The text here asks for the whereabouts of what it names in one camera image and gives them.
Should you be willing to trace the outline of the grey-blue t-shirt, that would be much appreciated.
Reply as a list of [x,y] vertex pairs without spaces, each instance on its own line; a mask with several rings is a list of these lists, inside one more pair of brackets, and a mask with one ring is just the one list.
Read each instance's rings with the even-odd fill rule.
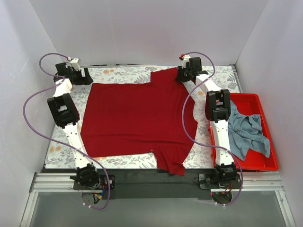
[[241,114],[234,102],[231,102],[231,115],[228,119],[228,136],[231,152],[245,161],[251,149],[270,157],[270,142],[263,135],[261,115]]

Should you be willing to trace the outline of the red plastic bin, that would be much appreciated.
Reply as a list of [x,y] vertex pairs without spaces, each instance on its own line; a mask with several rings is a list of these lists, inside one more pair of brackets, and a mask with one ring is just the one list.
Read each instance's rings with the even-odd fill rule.
[[230,96],[232,113],[227,131],[231,152],[243,170],[277,171],[278,161],[258,95]]

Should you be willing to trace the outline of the red t-shirt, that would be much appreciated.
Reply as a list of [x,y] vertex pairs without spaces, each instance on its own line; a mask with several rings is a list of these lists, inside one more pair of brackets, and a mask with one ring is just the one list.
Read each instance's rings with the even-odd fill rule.
[[193,147],[195,102],[177,82],[177,69],[151,73],[149,83],[91,87],[81,137],[91,157],[152,152],[159,169],[183,175]]

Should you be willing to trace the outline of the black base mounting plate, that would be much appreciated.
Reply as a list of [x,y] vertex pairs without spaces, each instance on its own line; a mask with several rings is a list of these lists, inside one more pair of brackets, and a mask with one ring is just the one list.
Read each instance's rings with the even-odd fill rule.
[[228,185],[211,183],[215,169],[187,169],[183,176],[163,170],[152,169],[111,169],[109,175],[99,174],[98,188],[90,189],[74,182],[75,190],[90,190],[105,193],[111,199],[151,198],[198,198],[209,200],[211,189],[239,189],[240,175]]

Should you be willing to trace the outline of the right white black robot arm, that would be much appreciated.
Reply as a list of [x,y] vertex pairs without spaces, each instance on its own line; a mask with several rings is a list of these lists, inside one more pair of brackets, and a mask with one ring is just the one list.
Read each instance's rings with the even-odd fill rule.
[[231,115],[230,92],[216,85],[205,70],[202,70],[202,60],[183,54],[179,57],[182,65],[177,67],[177,82],[192,81],[195,88],[200,88],[206,95],[205,116],[211,124],[215,144],[206,147],[215,149],[215,171],[211,183],[228,185],[236,180],[237,169],[230,152],[228,120]]

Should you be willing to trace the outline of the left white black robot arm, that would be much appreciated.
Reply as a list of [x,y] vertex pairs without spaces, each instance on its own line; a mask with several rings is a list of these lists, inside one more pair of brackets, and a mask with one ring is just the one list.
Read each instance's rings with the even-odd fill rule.
[[47,103],[55,124],[62,128],[69,145],[74,147],[76,175],[72,176],[71,179],[81,186],[90,189],[98,188],[101,180],[92,161],[86,157],[87,152],[80,136],[78,124],[80,115],[70,95],[73,85],[90,85],[93,79],[87,68],[82,73],[78,58],[56,64],[55,67],[57,73],[53,80],[57,87],[53,97],[47,99]]

